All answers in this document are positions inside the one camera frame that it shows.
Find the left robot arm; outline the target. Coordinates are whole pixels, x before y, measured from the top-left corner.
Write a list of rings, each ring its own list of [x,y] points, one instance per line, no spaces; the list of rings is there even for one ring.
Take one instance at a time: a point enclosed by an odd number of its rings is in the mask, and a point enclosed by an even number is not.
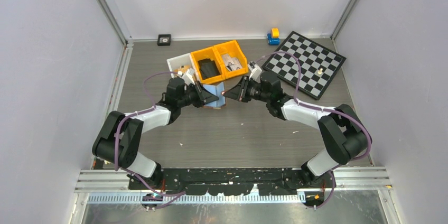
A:
[[[133,113],[110,112],[92,146],[92,153],[118,169],[129,171],[149,189],[156,189],[163,180],[162,167],[139,152],[141,136],[172,124],[183,107],[201,108],[218,99],[198,81],[186,84],[181,78],[172,78],[154,107]]]

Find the brown leather card holder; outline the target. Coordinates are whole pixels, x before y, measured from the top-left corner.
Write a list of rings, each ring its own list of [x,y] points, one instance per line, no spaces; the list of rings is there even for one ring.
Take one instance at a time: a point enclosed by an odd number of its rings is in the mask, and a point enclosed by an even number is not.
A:
[[[225,82],[222,81],[220,83],[215,83],[211,85],[203,84],[205,90],[210,92],[211,94],[218,97],[217,101],[210,102],[205,104],[204,107],[213,108],[213,109],[221,109],[226,105],[226,98],[223,96],[223,92],[225,91]]]

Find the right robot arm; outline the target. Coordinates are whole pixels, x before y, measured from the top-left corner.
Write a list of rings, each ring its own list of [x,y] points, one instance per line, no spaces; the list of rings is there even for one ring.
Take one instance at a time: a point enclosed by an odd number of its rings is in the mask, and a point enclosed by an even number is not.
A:
[[[333,168],[363,158],[370,151],[371,136],[350,106],[324,107],[299,101],[283,91],[280,79],[271,72],[263,72],[260,81],[243,76],[222,94],[239,102],[262,101],[273,117],[320,131],[325,148],[301,166],[300,184],[315,187]]]

